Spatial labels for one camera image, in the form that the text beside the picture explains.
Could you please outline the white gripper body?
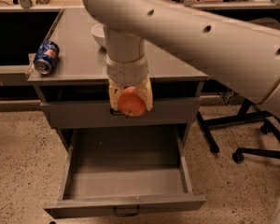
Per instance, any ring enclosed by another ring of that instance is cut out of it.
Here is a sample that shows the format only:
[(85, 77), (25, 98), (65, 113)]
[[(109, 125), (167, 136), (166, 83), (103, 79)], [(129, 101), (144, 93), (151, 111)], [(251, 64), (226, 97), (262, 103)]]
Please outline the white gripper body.
[(136, 86), (148, 76), (147, 59), (142, 57), (132, 62), (115, 62), (106, 56), (106, 73), (117, 85)]

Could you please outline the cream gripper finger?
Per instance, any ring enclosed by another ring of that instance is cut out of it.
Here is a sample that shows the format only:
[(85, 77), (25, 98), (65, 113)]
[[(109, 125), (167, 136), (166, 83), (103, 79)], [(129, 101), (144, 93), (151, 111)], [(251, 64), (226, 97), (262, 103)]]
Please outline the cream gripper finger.
[(137, 109), (150, 111), (153, 107), (153, 93), (149, 77), (145, 77), (134, 87), (133, 105)]
[(124, 90), (124, 87), (118, 85), (112, 79), (109, 79), (108, 82), (109, 82), (108, 94), (109, 94), (109, 101), (110, 101), (111, 108), (114, 110), (118, 110), (119, 109), (118, 100)]

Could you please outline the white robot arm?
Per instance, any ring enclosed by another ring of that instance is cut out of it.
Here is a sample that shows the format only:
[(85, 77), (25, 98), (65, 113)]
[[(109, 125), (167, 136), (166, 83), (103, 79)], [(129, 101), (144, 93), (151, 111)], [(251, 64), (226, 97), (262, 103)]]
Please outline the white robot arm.
[(147, 76), (149, 41), (280, 119), (280, 30), (162, 0), (82, 0), (105, 29), (112, 84)]

